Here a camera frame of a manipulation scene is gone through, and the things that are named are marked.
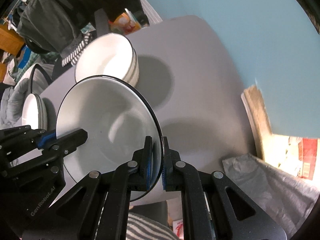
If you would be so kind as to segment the dark grey hooded garment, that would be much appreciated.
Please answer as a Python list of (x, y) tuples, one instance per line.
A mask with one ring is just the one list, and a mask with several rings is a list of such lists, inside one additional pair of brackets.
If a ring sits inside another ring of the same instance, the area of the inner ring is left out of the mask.
[(60, 54), (62, 66), (76, 65), (92, 41), (82, 29), (89, 14), (82, 0), (31, 0), (20, 15), (17, 32), (27, 42)]

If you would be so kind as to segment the black office chair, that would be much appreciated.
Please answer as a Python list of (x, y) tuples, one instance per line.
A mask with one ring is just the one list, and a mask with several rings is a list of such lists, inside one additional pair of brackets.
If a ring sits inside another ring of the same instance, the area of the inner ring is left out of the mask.
[(52, 79), (56, 80), (74, 66), (96, 33), (84, 34), (89, 23), (97, 25), (95, 12), (102, 10), (108, 24), (129, 9), (140, 23), (148, 23), (140, 0), (31, 0), (20, 16), (18, 33), (31, 47), (60, 56), (54, 64)]

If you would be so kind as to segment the striped grey white cloth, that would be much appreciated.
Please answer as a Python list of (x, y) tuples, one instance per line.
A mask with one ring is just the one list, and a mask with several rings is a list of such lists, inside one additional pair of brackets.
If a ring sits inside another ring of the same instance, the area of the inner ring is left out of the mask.
[(178, 239), (173, 231), (145, 216), (129, 213), (126, 239)]

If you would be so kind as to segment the wooden board by wall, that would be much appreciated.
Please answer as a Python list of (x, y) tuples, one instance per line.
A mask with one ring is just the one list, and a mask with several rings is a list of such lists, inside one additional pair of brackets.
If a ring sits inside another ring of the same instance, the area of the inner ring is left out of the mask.
[(272, 138), (272, 131), (262, 93), (256, 85), (252, 85), (242, 92), (241, 100), (253, 133), (257, 156), (265, 160), (267, 142)]

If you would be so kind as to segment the green checkered cloth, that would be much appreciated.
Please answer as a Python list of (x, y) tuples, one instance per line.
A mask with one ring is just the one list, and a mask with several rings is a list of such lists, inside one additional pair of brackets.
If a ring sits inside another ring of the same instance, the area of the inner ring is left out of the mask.
[(57, 59), (60, 57), (58, 53), (48, 52), (45, 54), (37, 54), (30, 50), (29, 47), (25, 46), (22, 50), (23, 56), (21, 61), (18, 63), (17, 67), (15, 67), (13, 73), (13, 79), (16, 83), (20, 81), (23, 74), (36, 63), (44, 63), (44, 64), (54, 64)]

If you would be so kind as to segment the orange wooden cabinet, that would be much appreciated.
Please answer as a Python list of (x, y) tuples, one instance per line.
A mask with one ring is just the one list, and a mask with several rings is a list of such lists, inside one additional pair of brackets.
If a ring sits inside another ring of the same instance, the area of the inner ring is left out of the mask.
[(18, 35), (14, 30), (8, 29), (8, 24), (1, 24), (1, 82), (6, 85), (14, 85), (14, 81), (11, 80), (7, 74), (7, 63), (2, 62), (2, 56), (4, 52), (7, 52), (14, 57), (17, 56), (19, 51), (24, 45), (24, 39)]

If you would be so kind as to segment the silver foil bag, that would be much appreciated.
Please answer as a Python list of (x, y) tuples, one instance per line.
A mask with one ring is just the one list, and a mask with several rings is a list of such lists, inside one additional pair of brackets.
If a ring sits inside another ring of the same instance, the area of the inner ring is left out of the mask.
[(261, 159), (244, 154), (222, 161), (226, 176), (255, 201), (291, 238), (319, 197), (319, 189)]

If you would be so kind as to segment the grey puffy blanket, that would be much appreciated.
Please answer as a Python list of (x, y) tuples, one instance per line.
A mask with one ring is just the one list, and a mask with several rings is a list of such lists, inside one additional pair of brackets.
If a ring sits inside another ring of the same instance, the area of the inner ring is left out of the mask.
[(1, 99), (1, 129), (14, 127), (22, 116), (29, 79), (23, 79), (15, 87), (4, 90)]

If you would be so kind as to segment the red white box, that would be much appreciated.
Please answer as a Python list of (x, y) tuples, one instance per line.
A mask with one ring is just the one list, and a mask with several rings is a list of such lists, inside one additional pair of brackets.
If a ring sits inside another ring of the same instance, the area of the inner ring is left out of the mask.
[(179, 239), (184, 239), (183, 219), (173, 221), (172, 229)]

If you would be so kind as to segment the white plate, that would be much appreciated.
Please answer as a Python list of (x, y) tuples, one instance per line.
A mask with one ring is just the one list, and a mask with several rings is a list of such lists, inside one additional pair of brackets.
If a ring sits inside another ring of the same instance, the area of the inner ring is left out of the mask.
[(37, 94), (29, 94), (22, 110), (22, 126), (29, 125), (32, 129), (48, 129), (47, 110), (44, 101)]
[(109, 33), (96, 38), (83, 51), (75, 67), (75, 81), (108, 75), (135, 87), (139, 79), (138, 56), (123, 35)]
[(138, 90), (106, 75), (76, 83), (60, 105), (56, 136), (61, 138), (80, 128), (88, 134), (86, 142), (64, 158), (64, 166), (76, 183), (91, 171), (111, 172), (130, 161), (150, 136), (150, 186), (132, 192), (131, 200), (139, 200), (155, 187), (163, 166), (163, 135), (153, 109)]

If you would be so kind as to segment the white plate top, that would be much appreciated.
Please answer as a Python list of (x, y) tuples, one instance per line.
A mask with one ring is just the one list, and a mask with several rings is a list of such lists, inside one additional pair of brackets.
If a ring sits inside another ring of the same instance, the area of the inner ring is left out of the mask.
[(123, 35), (109, 33), (96, 38), (83, 51), (75, 67), (75, 81), (108, 75), (135, 87), (139, 79), (138, 56)]

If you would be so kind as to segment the orange snack packaging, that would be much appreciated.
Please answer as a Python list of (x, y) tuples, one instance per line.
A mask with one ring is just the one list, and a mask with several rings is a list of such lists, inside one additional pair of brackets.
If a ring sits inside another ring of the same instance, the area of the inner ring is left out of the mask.
[(141, 24), (137, 21), (131, 11), (125, 8), (125, 11), (119, 15), (114, 21), (108, 21), (110, 29), (113, 33), (121, 35), (129, 35), (142, 29)]

